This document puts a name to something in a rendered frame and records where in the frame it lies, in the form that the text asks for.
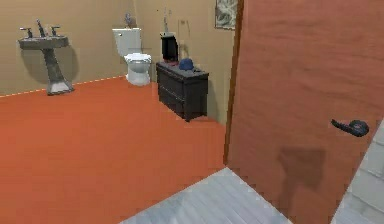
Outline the grey pedestal sink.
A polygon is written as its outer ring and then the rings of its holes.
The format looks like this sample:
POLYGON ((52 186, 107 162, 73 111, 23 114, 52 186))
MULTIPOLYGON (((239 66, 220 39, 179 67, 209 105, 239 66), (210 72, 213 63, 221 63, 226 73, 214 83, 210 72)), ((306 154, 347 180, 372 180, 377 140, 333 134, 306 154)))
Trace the grey pedestal sink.
POLYGON ((18 39, 17 42, 21 50, 40 50, 44 56, 47 69, 48 84, 46 93, 48 96, 60 95, 74 91, 74 87, 62 74, 58 64, 55 50, 69 46, 69 39, 65 35, 58 35, 57 29, 60 25, 50 27, 51 34, 43 28, 41 21, 36 20, 39 36, 35 36, 31 27, 20 27, 20 31, 26 31, 27 36, 18 39))

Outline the black chest of drawers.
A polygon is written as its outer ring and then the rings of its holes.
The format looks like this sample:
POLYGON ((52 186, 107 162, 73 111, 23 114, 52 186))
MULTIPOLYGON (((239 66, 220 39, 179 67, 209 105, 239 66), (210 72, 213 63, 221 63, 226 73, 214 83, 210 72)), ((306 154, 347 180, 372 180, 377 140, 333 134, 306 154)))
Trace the black chest of drawers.
POLYGON ((207 115, 208 72, 180 70, 165 62, 156 63, 156 72, 161 103, 187 122, 207 115))

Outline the white toilet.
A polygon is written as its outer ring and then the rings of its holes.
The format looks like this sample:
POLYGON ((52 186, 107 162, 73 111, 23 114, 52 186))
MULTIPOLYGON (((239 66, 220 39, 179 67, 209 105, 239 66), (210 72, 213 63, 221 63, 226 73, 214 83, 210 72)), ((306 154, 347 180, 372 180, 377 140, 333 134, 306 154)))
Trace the white toilet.
POLYGON ((127 64, 127 81, 135 86, 148 85, 152 57, 142 51, 141 29, 114 28, 113 34, 117 52, 127 64))

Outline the reddish brown room door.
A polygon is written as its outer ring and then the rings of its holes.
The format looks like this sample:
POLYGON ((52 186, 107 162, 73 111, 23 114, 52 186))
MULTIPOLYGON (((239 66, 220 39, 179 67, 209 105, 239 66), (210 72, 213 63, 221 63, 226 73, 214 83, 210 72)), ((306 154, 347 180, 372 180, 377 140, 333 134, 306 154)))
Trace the reddish brown room door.
POLYGON ((384 0, 240 1, 226 159, 253 219, 384 224, 384 0))

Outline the framed wall picture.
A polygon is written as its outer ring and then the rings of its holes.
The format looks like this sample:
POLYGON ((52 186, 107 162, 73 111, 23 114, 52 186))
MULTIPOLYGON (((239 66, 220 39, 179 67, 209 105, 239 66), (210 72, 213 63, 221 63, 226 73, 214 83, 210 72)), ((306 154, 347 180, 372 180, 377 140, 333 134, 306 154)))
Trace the framed wall picture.
POLYGON ((238 0, 216 0, 215 27, 234 30, 236 26, 238 0))

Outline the blue round object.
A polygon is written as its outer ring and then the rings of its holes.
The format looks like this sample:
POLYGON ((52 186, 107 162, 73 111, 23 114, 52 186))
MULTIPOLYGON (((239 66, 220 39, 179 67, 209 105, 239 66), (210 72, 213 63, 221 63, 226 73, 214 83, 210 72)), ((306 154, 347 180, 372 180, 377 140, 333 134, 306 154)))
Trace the blue round object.
POLYGON ((193 70, 194 69, 194 63, 193 60, 190 58, 183 58, 179 61, 179 69, 180 70, 193 70))

